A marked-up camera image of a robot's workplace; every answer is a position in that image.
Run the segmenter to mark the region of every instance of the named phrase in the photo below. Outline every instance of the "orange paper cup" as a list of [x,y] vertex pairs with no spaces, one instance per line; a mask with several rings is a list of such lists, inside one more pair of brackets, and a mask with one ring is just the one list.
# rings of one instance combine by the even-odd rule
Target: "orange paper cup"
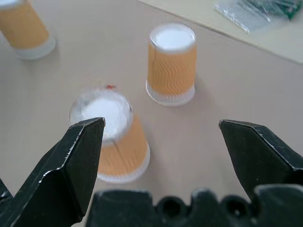
[[148,167],[150,148],[140,119],[127,99],[112,90],[88,92],[73,104],[70,124],[95,117],[104,117],[106,121],[98,178],[111,183],[139,178]]
[[26,0],[0,1],[0,30],[21,59],[39,59],[56,46],[55,39],[49,36]]
[[195,95],[196,35],[189,27],[169,23],[156,27],[148,45],[146,90],[157,103],[179,106]]

